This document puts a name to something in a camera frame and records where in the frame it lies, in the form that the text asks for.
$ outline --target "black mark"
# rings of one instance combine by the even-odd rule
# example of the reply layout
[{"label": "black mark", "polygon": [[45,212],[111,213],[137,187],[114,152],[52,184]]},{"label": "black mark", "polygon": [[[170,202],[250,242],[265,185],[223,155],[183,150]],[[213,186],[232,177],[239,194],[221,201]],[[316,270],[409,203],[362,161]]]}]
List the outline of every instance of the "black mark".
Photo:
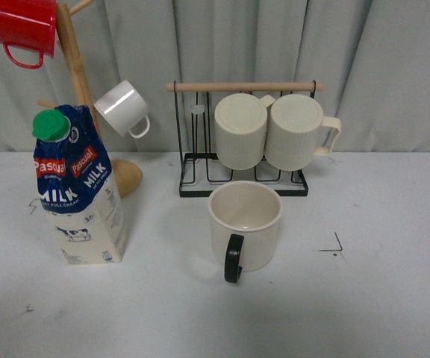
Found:
[{"label": "black mark", "polygon": [[37,209],[37,207],[34,205],[35,201],[38,201],[39,199],[34,199],[31,203],[29,203],[29,207],[32,207],[33,210],[29,213],[29,215],[33,215],[34,211]]},{"label": "black mark", "polygon": [[343,246],[341,246],[340,238],[337,237],[337,233],[336,232],[334,233],[334,235],[336,236],[336,240],[337,240],[337,243],[340,246],[340,248],[337,249],[337,250],[318,250],[318,251],[321,251],[321,252],[341,252],[343,250]]}]

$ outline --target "table surface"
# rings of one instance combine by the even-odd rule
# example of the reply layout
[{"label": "table surface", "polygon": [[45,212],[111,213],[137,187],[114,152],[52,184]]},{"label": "table surface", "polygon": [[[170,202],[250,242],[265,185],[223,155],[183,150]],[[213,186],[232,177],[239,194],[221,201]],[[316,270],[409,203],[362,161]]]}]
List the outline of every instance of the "table surface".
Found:
[{"label": "table surface", "polygon": [[178,153],[111,157],[143,171],[124,259],[67,266],[32,153],[0,153],[0,357],[430,357],[430,153],[314,158],[272,261],[237,285]]}]

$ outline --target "white mug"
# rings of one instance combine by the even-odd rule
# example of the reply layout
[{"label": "white mug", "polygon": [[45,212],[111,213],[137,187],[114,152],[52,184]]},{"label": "white mug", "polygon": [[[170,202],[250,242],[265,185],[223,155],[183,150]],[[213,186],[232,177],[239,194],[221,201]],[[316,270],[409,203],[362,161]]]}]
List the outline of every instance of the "white mug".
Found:
[{"label": "white mug", "polygon": [[256,166],[263,158],[267,135],[267,108],[275,99],[262,99],[236,93],[221,100],[215,108],[216,152],[230,169]]},{"label": "white mug", "polygon": [[[120,136],[129,133],[138,139],[149,132],[149,106],[128,81],[122,81],[103,95],[94,107]],[[146,128],[134,134],[131,129],[143,119],[146,120]]]},{"label": "white mug", "polygon": [[[333,128],[327,146],[317,147],[321,127]],[[277,169],[294,171],[307,166],[313,155],[330,155],[341,133],[341,121],[325,117],[320,104],[306,95],[284,95],[276,100],[268,121],[265,158]]]},{"label": "white mug", "polygon": [[208,198],[212,250],[225,266],[225,280],[236,283],[241,271],[264,267],[273,257],[283,213],[280,195],[253,181],[233,181]]}]

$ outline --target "wooden mug tree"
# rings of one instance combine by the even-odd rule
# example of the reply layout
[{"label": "wooden mug tree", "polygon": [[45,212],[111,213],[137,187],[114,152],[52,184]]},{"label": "wooden mug tree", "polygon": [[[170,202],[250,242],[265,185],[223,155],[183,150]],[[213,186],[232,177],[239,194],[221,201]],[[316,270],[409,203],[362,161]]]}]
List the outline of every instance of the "wooden mug tree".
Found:
[{"label": "wooden mug tree", "polygon": [[[97,112],[94,107],[93,97],[90,94],[89,85],[87,83],[86,73],[84,71],[84,61],[79,52],[78,42],[75,37],[74,28],[72,26],[71,16],[78,11],[84,9],[91,4],[93,0],[82,0],[74,7],[68,8],[67,4],[57,3],[56,7],[56,31],[59,37],[58,44],[63,52],[66,60],[67,69],[72,80],[75,96],[78,105],[86,105],[90,109],[90,114],[93,117],[94,126],[96,127],[99,138],[101,132],[97,121]],[[38,101],[39,105],[44,107],[55,107],[55,104],[47,101]],[[111,161],[114,176],[117,182],[117,189],[121,197],[130,194],[137,188],[142,180],[142,172],[139,167],[128,160],[112,159]]]}]

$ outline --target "red enamel mug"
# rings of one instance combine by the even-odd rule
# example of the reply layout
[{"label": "red enamel mug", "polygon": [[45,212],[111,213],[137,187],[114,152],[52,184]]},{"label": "red enamel mug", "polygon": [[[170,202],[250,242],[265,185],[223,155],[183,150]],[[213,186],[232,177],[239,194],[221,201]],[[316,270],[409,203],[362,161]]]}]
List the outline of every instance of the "red enamel mug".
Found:
[{"label": "red enamel mug", "polygon": [[[0,0],[0,43],[9,59],[25,69],[38,69],[43,55],[54,56],[56,0]],[[10,47],[39,53],[39,62],[16,60]]]}]

